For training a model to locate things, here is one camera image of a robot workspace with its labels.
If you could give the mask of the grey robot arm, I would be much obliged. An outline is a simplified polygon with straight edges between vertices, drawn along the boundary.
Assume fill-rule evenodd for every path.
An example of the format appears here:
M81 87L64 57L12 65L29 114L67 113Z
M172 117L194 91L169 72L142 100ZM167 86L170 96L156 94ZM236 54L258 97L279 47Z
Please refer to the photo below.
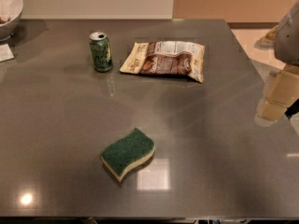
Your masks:
M285 66L268 75L257 106L257 116L269 122L280 119L299 99L299 2L279 22L273 47Z

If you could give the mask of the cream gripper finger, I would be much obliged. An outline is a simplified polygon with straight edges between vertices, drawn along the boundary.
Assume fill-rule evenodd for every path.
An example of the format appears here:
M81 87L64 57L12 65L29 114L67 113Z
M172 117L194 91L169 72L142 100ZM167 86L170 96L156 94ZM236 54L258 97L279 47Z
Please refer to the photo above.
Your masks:
M269 121L280 119L299 99L299 66L286 64L282 70L271 71L259 102L259 117Z

